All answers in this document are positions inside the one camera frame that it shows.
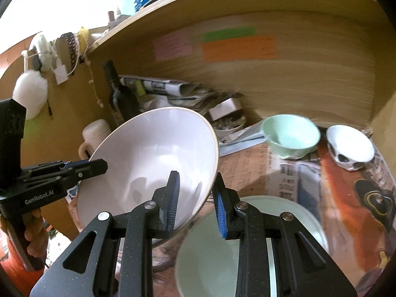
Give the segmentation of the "person's left hand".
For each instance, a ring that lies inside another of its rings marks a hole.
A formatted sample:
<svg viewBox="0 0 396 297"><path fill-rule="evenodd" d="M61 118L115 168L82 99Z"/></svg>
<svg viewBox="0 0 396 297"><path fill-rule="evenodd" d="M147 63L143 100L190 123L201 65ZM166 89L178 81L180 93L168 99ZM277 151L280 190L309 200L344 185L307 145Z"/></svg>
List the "person's left hand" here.
<svg viewBox="0 0 396 297"><path fill-rule="evenodd" d="M48 247L48 234L44 228L44 219L41 209L31 211L31 217L25 222L25 239L29 242L27 252L33 256L45 260Z"/></svg>

